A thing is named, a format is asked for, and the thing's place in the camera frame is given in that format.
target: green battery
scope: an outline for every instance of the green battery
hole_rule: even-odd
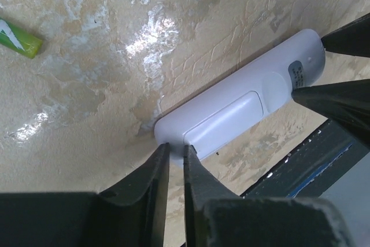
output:
[[[42,45],[42,40],[0,18],[0,43],[33,59]]]

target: stained surface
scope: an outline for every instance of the stained surface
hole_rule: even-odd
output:
[[[0,0],[45,40],[29,60],[0,47],[0,189],[101,191],[155,149],[163,114],[303,28],[320,35],[370,0]],[[319,84],[370,78],[327,54]],[[204,165],[243,192],[324,118],[289,103]],[[182,171],[171,167],[165,242],[184,241]]]

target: gray label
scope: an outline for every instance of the gray label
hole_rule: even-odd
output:
[[[305,71],[303,70],[303,65],[300,61],[294,61],[289,65],[288,68],[291,85],[294,89],[306,87]]]

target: worn surface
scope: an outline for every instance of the worn surface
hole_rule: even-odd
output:
[[[155,148],[174,109],[302,28],[320,35],[370,0],[0,0],[45,40],[29,60],[0,47],[2,191],[94,190]],[[327,55],[319,83],[370,78],[367,59]],[[204,165],[243,192],[324,118],[290,103]],[[184,241],[183,173],[171,167],[165,242]]]

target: beige table surface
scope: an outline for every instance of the beige table surface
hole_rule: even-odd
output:
[[[0,0],[45,40],[34,60],[0,47],[0,190],[101,191],[155,149],[170,110],[303,28],[320,35],[370,0]],[[327,53],[319,84],[370,77]],[[289,103],[204,165],[243,192],[325,119]],[[182,171],[171,166],[167,246],[184,242]]]

